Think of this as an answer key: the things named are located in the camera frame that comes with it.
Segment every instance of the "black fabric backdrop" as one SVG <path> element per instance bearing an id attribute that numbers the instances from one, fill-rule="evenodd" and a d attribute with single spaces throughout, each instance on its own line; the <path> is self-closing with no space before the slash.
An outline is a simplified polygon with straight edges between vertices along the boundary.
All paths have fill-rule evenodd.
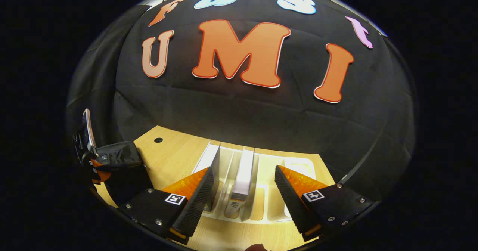
<path id="1" fill-rule="evenodd" d="M 99 146 L 133 141 L 160 125 L 239 145 L 318 153 L 335 181 L 365 158 L 351 183 L 363 195 L 381 200 L 404 172 L 416 137 L 416 94 L 391 42 L 329 0 L 313 0 L 313 15 L 285 10 L 277 0 L 237 0 L 194 9 L 198 1 L 179 3 L 152 27 L 148 24 L 163 4 L 148 11 L 149 6 L 135 6 L 114 21 L 86 51 L 72 78 L 67 130 L 72 133 L 89 108 Z M 345 16 L 366 26 L 373 49 L 360 42 Z M 228 20 L 239 40 L 261 22 L 291 29 L 280 53 L 278 88 L 242 82 L 239 74 L 248 61 L 230 80 L 222 71 L 215 79 L 191 74 L 201 48 L 198 25 L 212 19 Z M 166 30 L 174 30 L 166 71 L 149 78 L 142 72 L 142 42 Z M 354 57 L 340 103 L 313 96 L 328 66 L 327 43 L 344 47 Z M 151 62 L 157 63 L 158 43 L 153 48 Z"/>
<path id="2" fill-rule="evenodd" d="M 80 184 L 64 141 L 75 66 L 98 34 L 140 1 L 5 0 L 7 249 L 165 248 Z M 473 0 L 342 1 L 380 26 L 410 64 L 420 98 L 419 133 L 391 195 L 316 250 L 464 250 L 475 239 Z"/>

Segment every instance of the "orange plastic part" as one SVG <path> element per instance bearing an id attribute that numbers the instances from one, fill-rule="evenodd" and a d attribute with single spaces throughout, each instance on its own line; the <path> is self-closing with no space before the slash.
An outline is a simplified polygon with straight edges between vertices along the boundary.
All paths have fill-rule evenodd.
<path id="1" fill-rule="evenodd" d="M 285 168 L 279 165 L 279 168 L 284 173 L 285 177 L 294 188 L 295 193 L 299 198 L 302 199 L 302 194 L 318 190 L 321 188 L 326 188 L 327 185 L 321 183 L 315 179 L 310 178 L 309 176 L 304 176 L 302 173 L 298 173 L 291 169 Z"/>
<path id="2" fill-rule="evenodd" d="M 102 166 L 101 163 L 95 161 L 94 159 L 90 159 L 91 162 L 93 163 L 93 167 L 99 167 L 99 166 Z M 101 182 L 104 182 L 106 180 L 108 180 L 108 178 L 111 176 L 111 173 L 109 171 L 100 171 L 100 170 L 97 170 L 98 172 L 98 175 L 99 175 L 99 178 L 101 180 L 95 180 L 93 179 L 93 183 L 101 183 Z"/>
<path id="3" fill-rule="evenodd" d="M 189 201 L 191 200 L 192 195 L 196 191 L 196 188 L 198 187 L 199 183 L 203 179 L 208 169 L 209 167 L 196 173 L 193 173 L 192 175 L 187 176 L 177 181 L 176 183 L 167 186 L 166 188 L 163 188 L 162 191 L 186 196 L 187 200 Z"/>

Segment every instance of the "letter m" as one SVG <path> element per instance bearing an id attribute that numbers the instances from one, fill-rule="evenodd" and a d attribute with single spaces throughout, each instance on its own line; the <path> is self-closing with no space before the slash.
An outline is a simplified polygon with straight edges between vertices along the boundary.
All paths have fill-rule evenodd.
<path id="1" fill-rule="evenodd" d="M 277 65 L 282 42 L 291 34 L 289 28 L 276 23 L 259 23 L 241 41 L 227 20 L 206 21 L 199 29 L 203 32 L 203 43 L 199 63 L 193 69 L 194 76 L 215 78 L 219 74 L 214 67 L 216 54 L 224 76 L 231 79 L 250 56 L 249 66 L 240 76 L 242 81 L 268 88 L 280 85 Z"/>

